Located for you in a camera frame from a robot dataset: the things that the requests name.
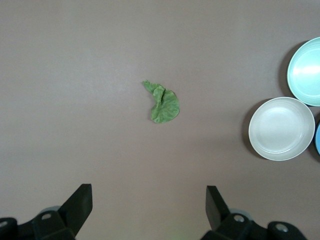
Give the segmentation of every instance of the screw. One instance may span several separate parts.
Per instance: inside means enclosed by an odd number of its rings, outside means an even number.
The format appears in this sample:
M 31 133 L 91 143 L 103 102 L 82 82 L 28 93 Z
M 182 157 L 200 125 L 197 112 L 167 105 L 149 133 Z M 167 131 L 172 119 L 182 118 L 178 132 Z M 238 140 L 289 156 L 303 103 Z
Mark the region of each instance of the screw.
M 244 217 L 241 215 L 234 215 L 234 220 L 236 220 L 238 223 L 243 223 L 245 221 Z
M 51 214 L 50 214 L 50 213 L 47 213 L 47 214 L 45 214 L 45 215 L 43 215 L 43 216 L 41 217 L 41 220 L 46 220 L 46 219 L 49 219 L 49 218 L 51 218 Z
M 289 229 L 285 225 L 283 225 L 281 223 L 277 223 L 275 225 L 275 228 L 278 229 L 280 232 L 284 232 L 284 233 L 289 232 Z
M 8 224 L 7 221 L 2 221 L 2 222 L 0 222 L 0 228 L 6 226 L 7 224 Z

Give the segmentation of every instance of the green leaf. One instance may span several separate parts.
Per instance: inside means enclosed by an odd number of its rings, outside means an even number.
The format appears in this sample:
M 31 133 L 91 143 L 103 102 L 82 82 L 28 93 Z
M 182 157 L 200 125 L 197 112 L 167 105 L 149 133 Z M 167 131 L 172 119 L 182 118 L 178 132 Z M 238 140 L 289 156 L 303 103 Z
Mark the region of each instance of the green leaf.
M 155 105 L 151 109 L 151 119 L 155 123 L 163 124 L 169 122 L 179 114 L 179 101 L 173 91 L 148 80 L 143 81 L 143 85 L 155 100 Z

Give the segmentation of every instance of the light blue bowl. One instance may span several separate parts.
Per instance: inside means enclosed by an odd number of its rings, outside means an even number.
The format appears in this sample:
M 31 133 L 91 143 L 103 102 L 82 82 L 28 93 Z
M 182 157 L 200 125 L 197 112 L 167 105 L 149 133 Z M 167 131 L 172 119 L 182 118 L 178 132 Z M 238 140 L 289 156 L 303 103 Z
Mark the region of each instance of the light blue bowl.
M 318 128 L 316 130 L 314 141 L 315 141 L 315 148 L 320 154 L 320 124 L 318 125 Z
M 320 106 L 320 37 L 306 42 L 295 52 L 287 80 L 297 99 L 310 106 Z

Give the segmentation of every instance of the bowl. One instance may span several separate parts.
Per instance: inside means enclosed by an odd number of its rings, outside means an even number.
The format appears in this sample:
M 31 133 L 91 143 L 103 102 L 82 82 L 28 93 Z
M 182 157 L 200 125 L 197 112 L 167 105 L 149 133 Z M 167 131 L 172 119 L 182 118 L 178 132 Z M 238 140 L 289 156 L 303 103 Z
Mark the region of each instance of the bowl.
M 255 111 L 249 124 L 249 139 L 262 157 L 289 160 L 309 146 L 315 125 L 315 118 L 304 103 L 292 97 L 278 97 Z
M 320 106 L 320 37 L 303 44 L 293 55 L 287 81 L 293 95 L 310 106 Z
M 319 123 L 317 130 L 315 132 L 314 142 L 315 142 L 315 148 L 318 151 L 318 153 L 320 154 L 320 123 Z

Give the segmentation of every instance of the tabletop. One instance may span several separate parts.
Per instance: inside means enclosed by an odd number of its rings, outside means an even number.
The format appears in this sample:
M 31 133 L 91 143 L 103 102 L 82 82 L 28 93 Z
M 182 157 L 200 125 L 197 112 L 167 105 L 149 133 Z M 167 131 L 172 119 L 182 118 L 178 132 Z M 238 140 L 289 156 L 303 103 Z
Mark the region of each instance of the tabletop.
M 287 67 L 320 35 L 318 0 L 2 0 L 0 217 L 19 224 L 92 184 L 78 240 L 198 240 L 206 186 L 262 227 L 320 238 L 320 155 L 260 157 L 250 119 L 293 97 Z M 143 81 L 179 99 L 157 124 Z M 320 108 L 310 107 L 316 125 Z

